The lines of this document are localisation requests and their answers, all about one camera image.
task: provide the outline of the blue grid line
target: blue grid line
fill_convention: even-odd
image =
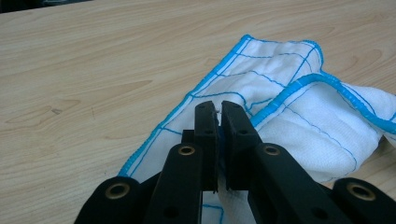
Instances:
[[[250,105],[250,107],[248,108],[248,110],[251,110],[251,109],[253,108],[254,105],[264,104],[264,103],[269,102],[269,101],[272,100],[272,99],[274,99],[274,98],[268,98],[268,99],[263,100],[263,101],[255,102],[255,103],[253,103],[253,104]]]
[[[271,59],[271,58],[275,58],[276,56],[282,56],[282,55],[297,55],[300,58],[304,59],[304,56],[299,53],[280,53],[280,54],[276,54],[273,56],[250,56],[250,55],[246,55],[246,54],[239,54],[239,55],[243,56],[243,57],[251,58],[251,59]],[[306,63],[308,64],[309,70],[312,73],[313,71],[312,71],[311,63],[309,61],[306,61]]]
[[[168,129],[168,128],[160,128],[161,130],[165,130],[165,131],[168,131],[168,132],[171,132],[171,133],[175,133],[175,134],[178,134],[178,135],[182,135],[182,133],[180,133],[180,132],[177,132],[177,131],[175,131],[175,130],[172,130],[172,129]]]
[[[308,123],[310,126],[316,128],[316,129],[318,129],[318,131],[319,131],[320,133],[324,133],[325,135],[327,135],[330,139],[332,139],[335,143],[337,143],[338,146],[339,146],[340,148],[342,148],[344,151],[346,151],[346,152],[352,157],[353,161],[355,162],[354,168],[353,168],[352,171],[346,173],[345,175],[349,175],[350,173],[352,173],[352,172],[354,172],[354,171],[356,170],[356,168],[357,168],[357,166],[358,166],[358,161],[356,160],[355,156],[353,155],[353,153],[352,153],[349,149],[347,149],[346,147],[343,147],[343,145],[342,145],[337,139],[335,139],[334,137],[331,137],[328,133],[322,131],[317,125],[315,125],[315,124],[309,122],[308,119],[304,118],[302,115],[300,115],[300,114],[297,113],[296,111],[292,110],[290,107],[287,106],[286,108],[287,108],[288,110],[290,110],[292,113],[296,114],[298,117],[300,117],[300,119],[304,120],[304,121],[305,121],[306,123]]]
[[[313,83],[322,82],[337,90],[337,92],[346,98],[356,110],[358,110],[366,119],[372,122],[375,126],[388,133],[396,133],[396,123],[389,120],[381,119],[378,116],[371,113],[364,103],[362,103],[353,93],[345,88],[338,78],[330,75],[323,76],[321,74],[311,74],[298,78],[292,82],[287,88],[285,88],[267,107],[259,111],[254,117],[251,118],[251,122],[254,127],[266,119],[269,115],[276,112],[281,104],[285,102],[289,96],[297,92],[300,88]]]
[[[361,98],[361,100],[364,101],[364,103],[366,103],[368,106],[370,106],[370,108],[371,108],[372,111],[373,111],[373,114],[376,115],[375,110],[374,110],[373,107],[370,105],[370,103],[369,103],[366,99],[364,99],[357,91],[353,90],[353,89],[350,88],[348,85],[343,84],[343,86],[344,86],[345,88],[349,89],[350,91],[353,91],[355,94],[357,94],[357,95]]]
[[[341,97],[341,99],[349,106],[349,108],[355,110],[355,108],[353,108],[353,106],[344,98]],[[373,127],[373,125],[371,123],[367,123],[376,133],[378,133],[378,131]]]
[[[273,82],[273,83],[275,83],[276,85],[278,85],[278,86],[280,86],[280,87],[283,87],[283,88],[286,87],[286,86],[283,85],[282,83],[280,83],[280,82],[278,82],[278,81],[275,81],[275,80],[269,78],[268,76],[266,76],[266,75],[264,75],[264,74],[260,74],[259,72],[255,71],[255,70],[249,70],[249,71],[246,71],[246,72],[243,72],[243,73],[235,73],[235,74],[230,74],[230,75],[217,74],[217,76],[218,76],[218,77],[236,77],[236,76],[245,75],[245,74],[247,74],[247,73],[254,73],[254,74],[256,74],[257,76],[265,77],[268,81]]]
[[[311,54],[312,51],[314,51],[317,48],[317,46],[314,46],[309,52],[306,54],[306,57],[303,59],[301,62],[300,66],[297,68],[297,71],[294,73],[294,75],[291,77],[289,84],[294,80],[294,78],[297,76],[297,74],[300,72],[300,69],[303,67],[304,63],[307,62],[307,59],[309,55]]]
[[[212,209],[219,209],[220,210],[219,223],[223,222],[224,209],[221,206],[215,206],[215,205],[204,203],[204,204],[202,204],[202,207],[204,207],[204,208],[212,208]]]

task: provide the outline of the light wooden surface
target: light wooden surface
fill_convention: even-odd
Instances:
[[[325,71],[396,93],[395,15],[394,0],[96,0],[0,15],[0,223],[72,223],[244,34],[315,40]],[[396,199],[395,174],[383,142],[354,176]]]

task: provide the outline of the blue trim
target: blue trim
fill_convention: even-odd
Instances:
[[[320,74],[306,75],[290,83],[290,85],[285,88],[270,104],[268,104],[267,107],[263,108],[261,111],[259,111],[259,113],[257,113],[250,119],[253,126],[256,127],[268,116],[275,113],[280,108],[280,106],[289,98],[289,96],[297,92],[302,87],[305,87],[306,85],[313,82],[322,82],[335,88],[341,96],[348,100],[353,105],[353,107],[361,113],[362,116],[372,122],[375,126],[379,127],[385,132],[393,134],[396,133],[396,123],[393,123],[389,120],[381,119],[372,112],[370,112],[365,104],[360,101],[355,96],[355,94],[353,94],[346,87],[344,87],[342,82],[340,82],[338,78],[335,78],[331,75],[323,76]]]
[[[389,121],[393,121],[396,118],[396,113],[393,114],[392,118],[389,119]]]

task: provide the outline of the white towel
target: white towel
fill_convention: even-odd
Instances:
[[[263,142],[281,145],[318,182],[356,171],[382,135],[396,146],[396,97],[352,86],[322,71],[320,46],[309,40],[241,41],[151,133],[120,170],[139,182],[163,168],[168,150],[193,129],[196,105],[232,101],[245,108]],[[205,193],[203,223],[254,223],[247,193]]]

